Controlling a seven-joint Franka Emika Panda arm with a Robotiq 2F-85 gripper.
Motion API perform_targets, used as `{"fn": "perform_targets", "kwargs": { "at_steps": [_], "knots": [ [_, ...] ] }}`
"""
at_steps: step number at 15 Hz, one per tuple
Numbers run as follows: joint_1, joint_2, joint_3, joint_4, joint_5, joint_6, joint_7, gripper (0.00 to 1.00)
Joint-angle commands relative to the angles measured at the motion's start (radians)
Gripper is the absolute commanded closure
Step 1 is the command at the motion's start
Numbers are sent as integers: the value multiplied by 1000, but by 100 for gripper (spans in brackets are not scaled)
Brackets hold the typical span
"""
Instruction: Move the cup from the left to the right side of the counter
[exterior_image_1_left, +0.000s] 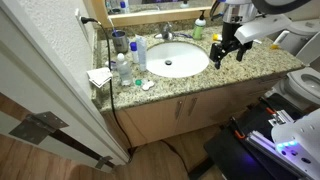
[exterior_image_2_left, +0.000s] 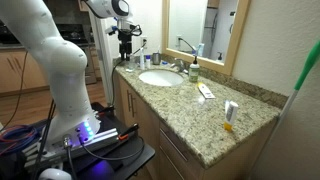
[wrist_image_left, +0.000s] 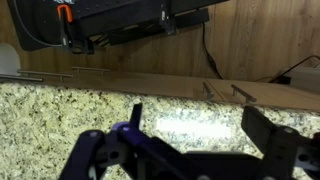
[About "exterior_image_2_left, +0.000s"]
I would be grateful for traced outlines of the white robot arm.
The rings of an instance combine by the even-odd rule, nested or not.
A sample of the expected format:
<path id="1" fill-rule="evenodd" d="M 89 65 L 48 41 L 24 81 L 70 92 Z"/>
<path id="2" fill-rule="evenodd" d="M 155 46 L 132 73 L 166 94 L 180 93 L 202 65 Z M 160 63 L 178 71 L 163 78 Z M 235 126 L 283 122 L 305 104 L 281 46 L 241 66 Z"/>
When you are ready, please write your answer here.
<path id="1" fill-rule="evenodd" d="M 43 0 L 0 0 L 0 19 L 47 71 L 58 114 L 51 121 L 45 149 L 56 152 L 66 135 L 75 145 L 100 129 L 85 84 L 87 56 L 76 44 L 63 39 Z"/>

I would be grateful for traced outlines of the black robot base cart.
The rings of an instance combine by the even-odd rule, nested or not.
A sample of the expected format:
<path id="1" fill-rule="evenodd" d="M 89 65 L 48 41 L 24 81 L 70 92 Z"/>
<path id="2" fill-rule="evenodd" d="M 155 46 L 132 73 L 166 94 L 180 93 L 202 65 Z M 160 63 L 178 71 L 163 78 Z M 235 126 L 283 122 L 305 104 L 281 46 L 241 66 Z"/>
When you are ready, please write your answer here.
<path id="1" fill-rule="evenodd" d="M 27 156 L 22 150 L 29 148 L 40 138 L 46 120 L 32 125 L 7 127 L 1 134 L 0 180 L 31 180 L 32 169 L 27 168 Z M 112 138 L 99 142 L 95 147 L 87 146 L 93 153 L 80 148 L 71 152 L 73 167 L 70 167 L 67 152 L 62 151 L 62 169 L 78 180 L 128 180 L 154 156 L 155 150 L 146 144 L 136 130 L 130 131 L 124 140 Z"/>

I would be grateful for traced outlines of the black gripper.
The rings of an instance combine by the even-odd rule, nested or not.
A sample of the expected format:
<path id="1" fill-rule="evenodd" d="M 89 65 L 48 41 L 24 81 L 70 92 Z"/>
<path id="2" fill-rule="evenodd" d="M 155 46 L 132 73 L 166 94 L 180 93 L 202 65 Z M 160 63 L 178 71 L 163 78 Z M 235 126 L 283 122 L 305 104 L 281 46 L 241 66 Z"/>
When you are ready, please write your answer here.
<path id="1" fill-rule="evenodd" d="M 130 61 L 131 53 L 132 53 L 132 35 L 129 31 L 119 30 L 118 31 L 118 40 L 119 40 L 119 48 L 120 48 L 120 56 L 121 60 L 125 60 L 126 53 L 126 61 Z"/>

